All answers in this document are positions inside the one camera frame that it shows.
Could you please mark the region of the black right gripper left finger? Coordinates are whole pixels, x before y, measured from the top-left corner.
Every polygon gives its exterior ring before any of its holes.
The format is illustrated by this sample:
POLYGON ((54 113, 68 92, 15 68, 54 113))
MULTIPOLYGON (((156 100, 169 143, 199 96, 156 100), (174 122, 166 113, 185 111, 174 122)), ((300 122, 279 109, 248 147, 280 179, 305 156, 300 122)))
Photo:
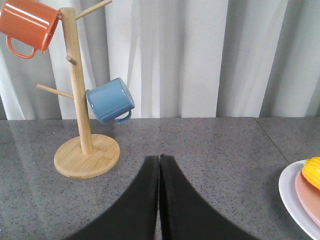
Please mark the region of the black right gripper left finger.
POLYGON ((132 183, 102 215, 68 240, 153 240, 158 213, 160 160, 147 156, 132 183))

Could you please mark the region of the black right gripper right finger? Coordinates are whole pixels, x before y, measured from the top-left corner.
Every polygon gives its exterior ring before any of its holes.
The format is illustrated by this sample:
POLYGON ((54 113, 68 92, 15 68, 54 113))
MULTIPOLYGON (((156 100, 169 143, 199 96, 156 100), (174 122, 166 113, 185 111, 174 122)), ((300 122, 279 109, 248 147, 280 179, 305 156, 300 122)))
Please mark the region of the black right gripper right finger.
POLYGON ((159 213, 164 240, 252 240, 192 187, 175 158, 160 156, 159 213))

